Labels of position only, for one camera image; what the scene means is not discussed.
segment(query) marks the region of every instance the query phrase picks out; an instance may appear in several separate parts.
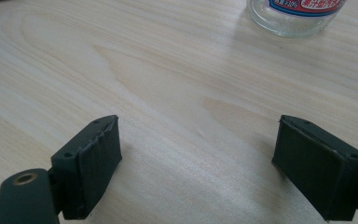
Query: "wood grain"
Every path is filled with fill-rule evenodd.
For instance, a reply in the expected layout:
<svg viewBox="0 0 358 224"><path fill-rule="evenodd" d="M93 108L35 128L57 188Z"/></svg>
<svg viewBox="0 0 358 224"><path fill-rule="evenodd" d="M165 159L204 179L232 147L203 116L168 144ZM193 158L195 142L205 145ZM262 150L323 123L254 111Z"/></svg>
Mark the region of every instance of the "wood grain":
<svg viewBox="0 0 358 224"><path fill-rule="evenodd" d="M0 1L0 184L110 114L123 161L61 223L324 223L270 160L281 114L358 148L358 1L305 39L245 0Z"/></svg>

